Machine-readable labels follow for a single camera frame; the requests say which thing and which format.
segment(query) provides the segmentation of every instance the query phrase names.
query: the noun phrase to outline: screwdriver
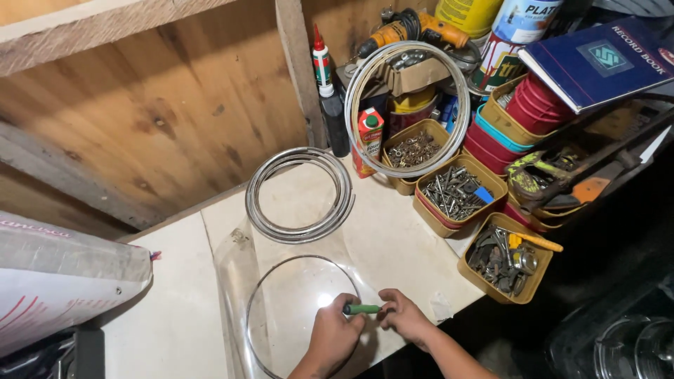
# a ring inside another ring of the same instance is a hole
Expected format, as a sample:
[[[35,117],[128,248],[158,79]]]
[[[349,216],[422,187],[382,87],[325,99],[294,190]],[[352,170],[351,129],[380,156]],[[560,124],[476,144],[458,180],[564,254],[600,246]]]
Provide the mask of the screwdriver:
[[[381,307],[378,305],[365,305],[365,304],[344,304],[342,308],[342,313],[347,316],[352,314],[375,314],[381,310]]]
[[[557,253],[561,253],[562,251],[564,251],[564,247],[562,245],[559,245],[558,243],[554,243],[552,241],[548,241],[545,238],[534,237],[532,235],[527,235],[527,234],[524,234],[524,233],[518,233],[516,231],[509,231],[509,230],[501,228],[501,227],[498,227],[498,228],[503,229],[504,231],[507,231],[511,235],[516,235],[519,238],[522,238],[522,239],[525,239],[525,240],[530,241],[532,243],[535,243],[536,245],[541,246],[544,249],[552,250],[552,251],[557,252]]]

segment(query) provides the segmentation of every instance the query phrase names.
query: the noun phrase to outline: green handle tool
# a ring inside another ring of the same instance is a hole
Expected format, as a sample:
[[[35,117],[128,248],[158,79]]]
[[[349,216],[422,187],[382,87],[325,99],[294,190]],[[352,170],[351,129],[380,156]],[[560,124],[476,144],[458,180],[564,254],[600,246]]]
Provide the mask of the green handle tool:
[[[378,305],[364,305],[364,304],[345,304],[344,308],[342,308],[342,313],[348,315],[352,314],[359,314],[359,313],[365,313],[365,314],[375,314],[378,311],[381,310],[381,307]]]

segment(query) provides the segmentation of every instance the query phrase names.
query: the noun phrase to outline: white countertop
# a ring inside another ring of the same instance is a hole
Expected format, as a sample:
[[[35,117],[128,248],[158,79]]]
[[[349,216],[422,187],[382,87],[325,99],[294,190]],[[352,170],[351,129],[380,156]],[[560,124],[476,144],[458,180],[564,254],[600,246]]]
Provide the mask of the white countertop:
[[[381,174],[359,179],[350,156],[342,162],[356,194],[343,226],[306,245],[280,245],[253,231],[259,272],[242,281],[256,283],[271,266],[291,256],[322,255],[354,277],[363,303],[381,305],[377,291],[398,288],[436,324],[432,299],[446,299],[435,311],[453,314],[484,295],[456,270],[457,255],[414,211],[411,197],[399,195]],[[146,295],[103,327],[109,379],[227,377],[230,339],[223,338],[221,315],[226,311],[220,307],[210,253],[222,252],[232,230],[245,224],[244,194],[241,189],[131,242],[162,250],[162,259],[154,263],[154,282]],[[330,177],[313,165],[302,165],[265,182],[259,201],[271,221],[298,227],[318,220],[333,197]],[[462,246],[465,241],[469,238],[450,244]],[[314,258],[289,262],[265,280],[260,309],[267,321],[259,327],[268,336],[265,349],[270,350],[268,366],[274,372],[289,373],[308,346],[319,304],[342,291],[353,292],[344,274]],[[293,312],[281,306],[288,303],[295,306]],[[366,326],[361,342],[338,377],[353,377],[405,345],[395,332],[384,332],[374,321]]]

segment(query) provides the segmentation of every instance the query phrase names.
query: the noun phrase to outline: white cable coil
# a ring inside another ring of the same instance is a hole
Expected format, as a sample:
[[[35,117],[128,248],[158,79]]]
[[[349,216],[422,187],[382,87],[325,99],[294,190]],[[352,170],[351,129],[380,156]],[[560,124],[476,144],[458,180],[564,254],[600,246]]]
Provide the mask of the white cable coil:
[[[456,83],[456,96],[459,109],[454,128],[450,133],[450,139],[440,148],[440,151],[438,151],[433,158],[417,166],[393,168],[383,165],[363,149],[362,146],[364,146],[364,143],[358,131],[358,107],[367,81],[377,74],[379,67],[386,62],[386,59],[410,49],[422,49],[428,51],[447,67],[447,70],[449,70],[450,75]],[[466,130],[468,129],[468,123],[470,122],[470,95],[468,93],[468,84],[466,83],[466,78],[464,78],[461,73],[461,69],[456,65],[454,60],[448,57],[441,49],[427,43],[413,40],[394,42],[380,47],[372,53],[355,72],[353,79],[348,85],[346,96],[344,98],[344,120],[346,121],[346,130],[348,132],[349,140],[353,146],[356,146],[353,150],[357,152],[365,164],[376,171],[391,177],[422,176],[447,162],[447,160],[449,160],[459,149],[461,142],[463,142]]]
[[[262,214],[259,207],[260,186],[278,170],[303,163],[318,166],[330,175],[335,185],[335,199],[328,213],[317,222],[301,228],[281,227]],[[246,188],[246,213],[257,231],[272,241],[294,245],[307,243],[332,233],[346,220],[355,201],[351,192],[351,178],[339,159],[319,148],[291,148],[279,152],[257,168]]]

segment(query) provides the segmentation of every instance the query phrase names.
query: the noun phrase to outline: juice carton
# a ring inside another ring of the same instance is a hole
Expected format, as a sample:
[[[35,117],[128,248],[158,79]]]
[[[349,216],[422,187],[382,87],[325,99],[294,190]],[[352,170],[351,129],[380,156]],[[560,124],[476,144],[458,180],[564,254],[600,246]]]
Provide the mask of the juice carton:
[[[378,161],[381,159],[381,133],[384,128],[384,120],[374,108],[368,108],[358,113],[358,131],[364,143],[366,150],[373,158]],[[374,174],[375,169],[363,163],[363,159],[351,146],[351,156],[353,157],[353,167],[358,173],[358,177],[364,179]]]

